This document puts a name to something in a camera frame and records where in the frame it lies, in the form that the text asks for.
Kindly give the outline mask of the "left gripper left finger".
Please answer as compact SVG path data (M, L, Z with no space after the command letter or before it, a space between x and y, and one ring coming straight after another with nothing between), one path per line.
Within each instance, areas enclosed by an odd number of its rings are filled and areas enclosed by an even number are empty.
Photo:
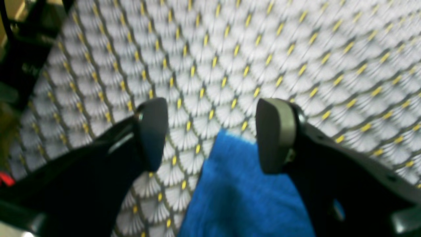
M1 187L1 224L34 237L109 237L130 187L159 169L168 111L164 98L135 113L93 142Z

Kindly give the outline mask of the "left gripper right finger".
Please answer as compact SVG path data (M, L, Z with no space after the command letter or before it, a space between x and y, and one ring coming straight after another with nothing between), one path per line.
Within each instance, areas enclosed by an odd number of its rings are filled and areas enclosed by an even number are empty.
M259 162L287 174L318 237L419 237L420 190L385 165L342 147L297 104L260 98Z

